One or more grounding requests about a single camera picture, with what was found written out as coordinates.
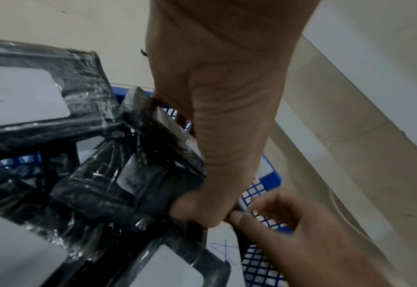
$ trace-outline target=beige floor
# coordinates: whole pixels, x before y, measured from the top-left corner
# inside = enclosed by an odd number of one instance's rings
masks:
[[[153,88],[139,53],[147,18],[145,0],[0,0],[0,39],[94,50],[113,84]],[[305,39],[283,98],[417,251],[417,148]],[[328,187],[277,125],[265,154],[283,187],[334,211]],[[346,230],[394,285],[406,286],[374,246]]]

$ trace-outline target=white wire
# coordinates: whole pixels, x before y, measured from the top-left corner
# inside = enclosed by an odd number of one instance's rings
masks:
[[[366,239],[370,243],[374,244],[374,242],[367,235],[365,235],[363,232],[361,232],[360,230],[358,230],[358,228],[356,228],[352,223],[350,223],[350,221],[347,220],[347,218],[344,216],[344,214],[342,214],[341,210],[339,210],[338,204],[335,201],[335,198],[333,196],[333,191],[331,189],[328,189],[328,194],[330,195],[331,202],[332,202],[333,206],[335,207],[335,209],[336,209],[337,213],[339,214],[339,216],[341,216],[342,220],[350,228],[352,228],[356,233],[358,233],[361,237],[363,237],[364,239]]]

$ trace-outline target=blue plastic basket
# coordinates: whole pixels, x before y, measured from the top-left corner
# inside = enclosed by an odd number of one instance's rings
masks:
[[[113,89],[119,103],[121,103],[128,89],[121,87],[113,87]],[[175,118],[177,115],[177,111],[171,107],[165,107],[164,110],[172,118]],[[190,127],[191,123],[187,122],[185,129],[188,130]],[[249,205],[253,197],[258,197],[281,185],[279,174],[268,159],[266,157],[263,158],[270,166],[271,172],[261,178],[254,179],[248,189],[243,193],[243,200],[247,205]],[[31,175],[31,173],[35,173],[37,169],[41,168],[41,161],[42,159],[39,153],[32,153],[21,157],[3,159],[0,161],[0,166],[21,170],[22,173]],[[274,230],[285,233],[291,232],[285,225],[277,223],[272,219],[263,218],[262,216],[256,216],[256,218],[262,224]],[[242,265],[246,287],[287,286],[287,282],[283,276],[273,269],[273,266],[268,262],[265,255],[254,244],[251,244],[247,249]]]

